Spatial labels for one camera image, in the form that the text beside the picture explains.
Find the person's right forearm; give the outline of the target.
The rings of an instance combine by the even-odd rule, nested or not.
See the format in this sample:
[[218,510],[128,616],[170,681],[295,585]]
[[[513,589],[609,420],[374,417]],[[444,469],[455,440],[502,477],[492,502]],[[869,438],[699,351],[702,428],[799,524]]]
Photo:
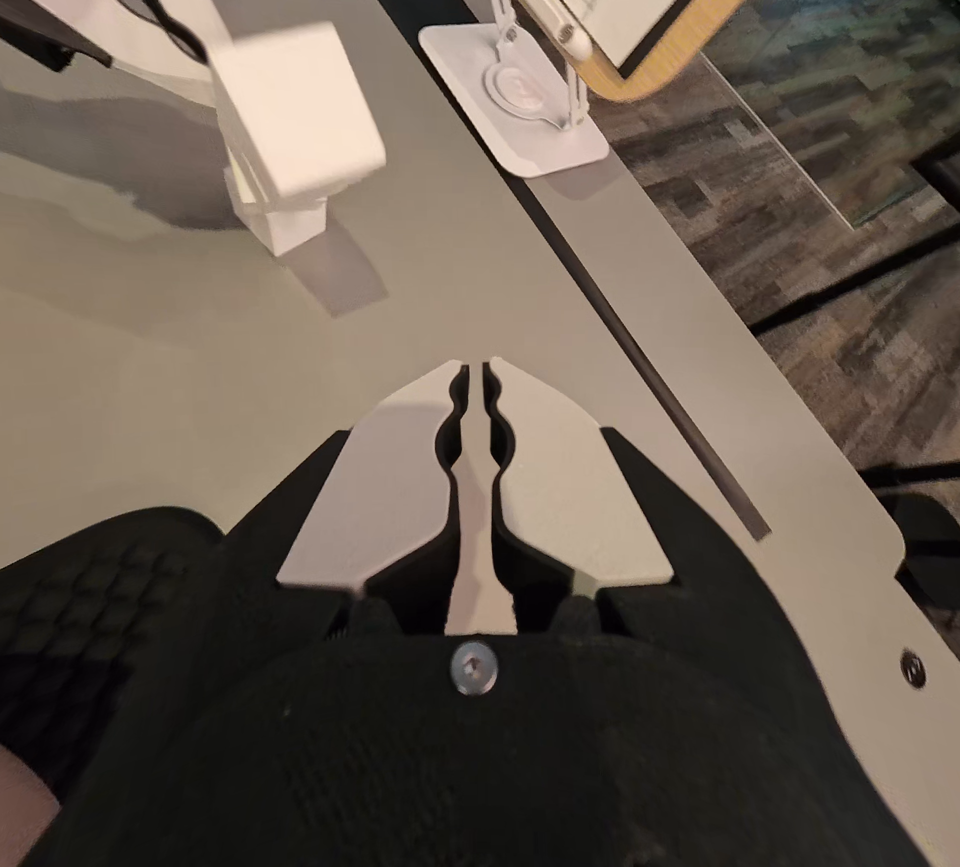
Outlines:
[[46,783],[1,748],[1,865],[18,866],[61,810]]

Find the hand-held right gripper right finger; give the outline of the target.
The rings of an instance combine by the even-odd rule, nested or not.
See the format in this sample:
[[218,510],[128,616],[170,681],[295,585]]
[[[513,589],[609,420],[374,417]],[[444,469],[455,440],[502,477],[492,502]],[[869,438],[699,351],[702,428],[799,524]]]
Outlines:
[[532,374],[483,366],[494,572],[518,631],[547,631],[569,597],[663,586],[674,568],[597,420]]

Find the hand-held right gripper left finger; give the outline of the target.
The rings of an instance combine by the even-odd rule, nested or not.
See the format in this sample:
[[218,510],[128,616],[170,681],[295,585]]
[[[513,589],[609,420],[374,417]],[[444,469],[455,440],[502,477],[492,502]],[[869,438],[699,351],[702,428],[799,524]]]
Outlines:
[[283,588],[388,604],[407,634],[442,634],[461,556],[459,491],[470,368],[449,360],[348,432],[279,567]]

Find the wooden book stand white base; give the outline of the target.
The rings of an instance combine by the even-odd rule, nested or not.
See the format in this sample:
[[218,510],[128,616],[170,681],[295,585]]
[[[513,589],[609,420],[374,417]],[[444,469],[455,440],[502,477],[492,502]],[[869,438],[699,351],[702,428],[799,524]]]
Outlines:
[[589,94],[641,100],[668,84],[744,0],[691,0],[622,77],[561,0],[489,0],[493,20],[432,25],[418,41],[506,172],[533,179],[603,161]]

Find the white hard foam cube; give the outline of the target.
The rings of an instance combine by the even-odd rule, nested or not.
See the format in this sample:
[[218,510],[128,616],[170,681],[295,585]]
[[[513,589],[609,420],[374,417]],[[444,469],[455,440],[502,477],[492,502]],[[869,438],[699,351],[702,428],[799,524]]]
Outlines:
[[333,23],[244,37],[207,57],[224,142],[268,208],[305,209],[386,165]]
[[280,258],[327,229],[328,207],[328,198],[298,209],[254,206],[246,213],[244,222],[269,253]]
[[222,132],[222,140],[226,156],[223,176],[231,204],[238,219],[249,226],[254,220],[266,215],[267,198],[253,171],[242,155],[235,152],[225,132]]

